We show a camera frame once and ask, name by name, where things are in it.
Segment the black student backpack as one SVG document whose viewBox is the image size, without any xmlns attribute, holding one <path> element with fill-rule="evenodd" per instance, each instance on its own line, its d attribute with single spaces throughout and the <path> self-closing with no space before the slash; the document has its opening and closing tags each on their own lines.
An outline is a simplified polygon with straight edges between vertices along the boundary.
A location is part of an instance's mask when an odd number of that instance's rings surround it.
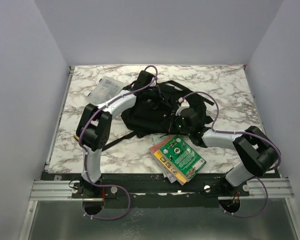
<svg viewBox="0 0 300 240">
<path fill-rule="evenodd" d="M 132 132 L 108 143 L 102 150 L 105 151 L 122 140 L 134 136 L 143 138 L 150 134 L 159 133 L 182 135 L 174 134 L 175 114 L 179 106 L 178 100 L 191 92 L 189 88 L 173 80 L 143 90 L 137 95 L 135 105 L 120 114 L 125 126 Z M 213 119 L 207 115 L 207 104 L 214 105 L 211 100 L 197 93 L 186 97 L 186 100 L 191 107 L 195 105 L 202 107 L 201 120 L 204 126 L 213 122 Z"/>
</svg>

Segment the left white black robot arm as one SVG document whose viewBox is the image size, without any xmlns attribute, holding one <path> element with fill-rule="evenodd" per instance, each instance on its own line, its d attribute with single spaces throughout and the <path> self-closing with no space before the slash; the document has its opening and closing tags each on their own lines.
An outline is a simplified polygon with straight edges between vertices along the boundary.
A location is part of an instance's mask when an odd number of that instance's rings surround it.
<svg viewBox="0 0 300 240">
<path fill-rule="evenodd" d="M 83 191 L 89 197 L 97 197 L 101 191 L 101 185 L 97 182 L 102 176 L 101 154 L 110 137 L 112 120 L 132 108 L 137 101 L 137 95 L 149 88 L 157 79 L 157 68 L 149 65 L 140 71 L 136 81 L 124 87 L 110 100 L 98 105 L 88 104 L 84 108 L 76 134 L 83 151 L 81 176 L 87 181 Z"/>
</svg>

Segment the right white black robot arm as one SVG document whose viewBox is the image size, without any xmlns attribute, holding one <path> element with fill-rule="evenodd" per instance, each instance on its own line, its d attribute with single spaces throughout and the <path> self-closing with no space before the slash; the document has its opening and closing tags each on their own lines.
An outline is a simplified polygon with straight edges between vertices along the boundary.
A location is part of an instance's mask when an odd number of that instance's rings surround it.
<svg viewBox="0 0 300 240">
<path fill-rule="evenodd" d="M 188 103 L 179 104 L 177 116 L 179 130 L 190 141 L 202 148 L 223 148 L 236 151 L 241 163 L 229 170 L 220 180 L 220 191 L 231 196 L 238 186 L 253 177 L 261 177 L 281 162 L 281 153 L 256 126 L 245 131 L 221 131 L 205 127 L 199 115 Z"/>
</svg>

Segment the green cover book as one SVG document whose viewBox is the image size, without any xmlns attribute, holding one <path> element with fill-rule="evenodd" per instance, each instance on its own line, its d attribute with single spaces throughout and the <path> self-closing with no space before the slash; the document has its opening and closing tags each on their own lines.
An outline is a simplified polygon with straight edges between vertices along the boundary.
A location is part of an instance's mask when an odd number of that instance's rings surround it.
<svg viewBox="0 0 300 240">
<path fill-rule="evenodd" d="M 189 182 L 206 161 L 180 136 L 173 136 L 159 152 Z"/>
</svg>

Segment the clear plastic storage box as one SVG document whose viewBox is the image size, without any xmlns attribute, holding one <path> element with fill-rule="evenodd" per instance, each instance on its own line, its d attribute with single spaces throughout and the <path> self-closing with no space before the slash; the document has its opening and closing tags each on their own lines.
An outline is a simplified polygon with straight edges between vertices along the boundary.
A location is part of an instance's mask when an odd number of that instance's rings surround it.
<svg viewBox="0 0 300 240">
<path fill-rule="evenodd" d="M 125 84 L 119 80 L 104 76 L 88 94 L 87 101 L 90 104 L 98 105 L 109 101 L 120 93 Z"/>
</svg>

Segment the yellow cover book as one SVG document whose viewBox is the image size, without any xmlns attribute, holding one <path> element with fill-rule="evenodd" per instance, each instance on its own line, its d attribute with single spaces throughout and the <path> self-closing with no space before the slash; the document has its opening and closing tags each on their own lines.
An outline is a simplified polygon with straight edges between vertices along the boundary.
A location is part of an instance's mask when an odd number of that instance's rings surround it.
<svg viewBox="0 0 300 240">
<path fill-rule="evenodd" d="M 162 172 L 170 172 L 175 178 L 176 181 L 182 186 L 187 182 L 187 180 L 180 174 L 178 171 L 168 162 L 163 155 L 160 153 L 160 148 L 166 144 L 172 137 L 167 135 L 155 135 L 153 137 L 154 145 L 149 148 L 149 152 L 153 156 L 153 158 L 158 163 Z"/>
</svg>

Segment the thin booklet under books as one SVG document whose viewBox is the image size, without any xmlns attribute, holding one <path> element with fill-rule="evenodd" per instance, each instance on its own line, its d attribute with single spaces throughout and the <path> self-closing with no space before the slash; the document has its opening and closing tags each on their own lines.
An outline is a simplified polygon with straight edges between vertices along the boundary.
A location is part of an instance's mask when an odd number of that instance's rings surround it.
<svg viewBox="0 0 300 240">
<path fill-rule="evenodd" d="M 169 171 L 168 171 L 168 172 L 164 171 L 164 172 L 163 172 L 163 176 L 164 176 L 165 178 L 167 178 L 167 179 L 169 180 L 170 183 L 174 183 L 174 182 L 177 181 L 177 179 L 176 179 Z"/>
</svg>

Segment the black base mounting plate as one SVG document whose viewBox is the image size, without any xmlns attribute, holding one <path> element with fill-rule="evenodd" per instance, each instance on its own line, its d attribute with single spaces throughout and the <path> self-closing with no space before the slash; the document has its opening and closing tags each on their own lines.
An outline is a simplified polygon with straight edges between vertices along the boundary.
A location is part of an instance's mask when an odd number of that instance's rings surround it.
<svg viewBox="0 0 300 240">
<path fill-rule="evenodd" d="M 190 182 L 171 183 L 160 173 L 104 173 L 96 186 L 78 173 L 43 172 L 41 181 L 54 193 L 65 193 L 67 200 L 78 200 L 107 208 L 216 208 L 219 200 L 242 199 L 250 195 L 247 182 L 227 186 L 220 173 L 199 173 Z"/>
</svg>

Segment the aluminium extrusion rail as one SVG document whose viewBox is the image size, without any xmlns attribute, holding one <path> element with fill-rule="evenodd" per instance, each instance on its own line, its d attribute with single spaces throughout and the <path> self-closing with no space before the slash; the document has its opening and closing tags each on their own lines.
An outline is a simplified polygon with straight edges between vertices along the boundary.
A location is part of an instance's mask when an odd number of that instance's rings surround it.
<svg viewBox="0 0 300 240">
<path fill-rule="evenodd" d="M 70 182 L 69 180 L 38 180 L 34 181 L 30 192 L 30 201 L 101 201 L 100 197 L 88 197 L 83 194 L 75 196 L 75 190 L 72 186 L 78 183 L 78 180 Z M 241 199 L 288 199 L 294 198 L 295 194 L 288 178 L 264 178 L 261 181 L 257 179 L 249 180 L 243 186 Z"/>
</svg>

